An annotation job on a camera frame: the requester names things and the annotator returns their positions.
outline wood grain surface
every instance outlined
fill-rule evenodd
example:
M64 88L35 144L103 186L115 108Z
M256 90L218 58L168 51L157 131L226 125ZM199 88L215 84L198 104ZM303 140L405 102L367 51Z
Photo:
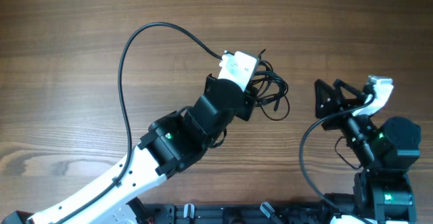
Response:
M0 0L0 219L60 202L126 153L118 61L130 34L155 21L186 28L219 54L267 48L292 110L282 122L260 110L249 122L236 118L222 147L142 195L145 203L317 200L298 165L300 138L315 121L313 83L361 88L382 74L395 89L374 122L406 116L422 127L409 175L419 222L433 223L433 0ZM139 35L124 68L133 139L193 105L218 72L217 60L175 30ZM355 172L334 153L339 136L317 129L306 145L323 192L353 186ZM339 150L356 162L343 143Z

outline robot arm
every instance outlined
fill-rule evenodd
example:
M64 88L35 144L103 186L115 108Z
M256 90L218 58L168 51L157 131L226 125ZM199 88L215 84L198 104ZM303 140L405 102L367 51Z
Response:
M128 166L125 166L125 156L73 196L31 216L28 223L61 222L109 186L123 167L128 167L127 174L117 186L65 223L117 223L122 220L134 223L134 219L128 218L131 216L127 206L130 200L184 171L201 159L208 148L219 146L222 142L218 143L217 139L222 133L226 134L226 127L235 116L249 118L254 103L246 104L249 93L244 94L257 63L256 57L244 52L226 53L220 64L219 78L208 76L205 92L194 106L154 122L133 148Z
M356 98L346 99L341 88ZM392 89L392 79L381 76L370 75L362 92L340 80L336 80L334 88L318 80L315 83L316 117L322 119L331 115L332 119L322 123L323 129L340 130L363 167L355 174L349 212L381 223L413 223L416 221L415 196L407 171L419 158L421 128L402 117L389 118L379 128L371 121L388 101ZM345 110L354 111L332 117Z

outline green led light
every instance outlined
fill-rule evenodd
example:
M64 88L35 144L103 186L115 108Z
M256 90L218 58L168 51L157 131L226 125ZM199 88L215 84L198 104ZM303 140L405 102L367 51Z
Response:
M390 194L385 194L385 200L392 200L392 196Z
M171 135L171 133L167 133L167 134L165 135L165 137L166 137L167 139L172 139L172 138L173 138L173 135Z

